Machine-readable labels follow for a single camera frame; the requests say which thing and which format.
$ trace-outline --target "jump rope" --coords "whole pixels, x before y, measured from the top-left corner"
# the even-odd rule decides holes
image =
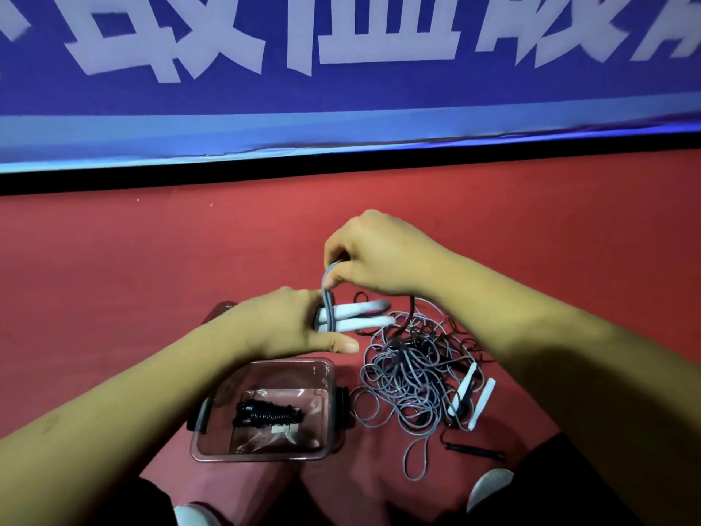
[[[333,294],[323,288],[327,274],[338,263],[331,264],[322,278],[324,307],[332,332],[336,330]],[[367,294],[359,291],[353,302],[361,295],[368,300]],[[416,301],[437,312],[440,320],[422,313]],[[492,361],[484,359],[484,350],[468,332],[460,330],[453,318],[425,299],[410,296],[408,312],[392,310],[388,315],[395,318],[394,325],[373,332],[355,331],[370,337],[360,368],[363,385],[350,394],[351,413],[355,419],[367,428],[379,428],[397,416],[402,430],[414,436],[402,459],[404,475],[412,482],[426,474],[428,440],[441,423],[444,429],[440,440],[447,450],[505,461],[500,451],[444,441],[445,433],[452,428],[464,432],[473,430],[489,400],[495,380],[485,380],[482,364]],[[475,406],[472,394],[483,389]],[[357,401],[363,396],[375,400],[376,409],[371,415],[357,413]],[[381,415],[383,405],[390,407],[387,415]],[[411,449],[420,442],[423,442],[424,467],[418,476],[412,477],[407,471],[407,460]]]

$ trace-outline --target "white shoe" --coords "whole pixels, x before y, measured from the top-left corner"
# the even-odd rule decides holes
[[[214,513],[198,504],[184,504],[173,511],[177,526],[222,526]]]
[[[486,471],[472,488],[466,511],[469,513],[472,508],[486,499],[487,496],[493,495],[499,489],[509,485],[513,478],[513,472],[508,469],[492,469]]]

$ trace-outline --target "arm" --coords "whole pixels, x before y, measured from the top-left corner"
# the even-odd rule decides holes
[[[357,342],[312,331],[319,291],[289,288],[243,302],[144,362],[0,441],[6,524],[84,521],[138,473],[191,409],[237,367]]]
[[[650,524],[701,515],[701,371],[665,347],[455,255],[377,211],[327,241],[327,277],[433,300],[477,336]]]

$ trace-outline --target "red mat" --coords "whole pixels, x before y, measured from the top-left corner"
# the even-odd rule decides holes
[[[325,239],[367,208],[701,361],[700,172],[701,151],[683,150],[0,198],[0,435],[151,355],[218,301],[317,287]],[[354,374],[360,359],[335,360]],[[455,441],[516,461],[556,428],[492,366],[478,430]],[[178,433],[146,476],[239,525],[289,470],[197,464],[188,439]],[[425,520],[455,508],[494,466],[435,438],[427,476],[410,483],[407,443],[396,424],[357,428],[302,479],[337,524],[370,526],[385,523],[384,501]]]

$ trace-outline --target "black strip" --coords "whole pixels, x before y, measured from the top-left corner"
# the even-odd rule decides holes
[[[0,195],[179,186],[373,169],[446,166],[700,147],[701,133],[699,132],[641,134],[580,140],[522,141],[473,147],[330,153],[220,163],[2,173],[0,174]]]

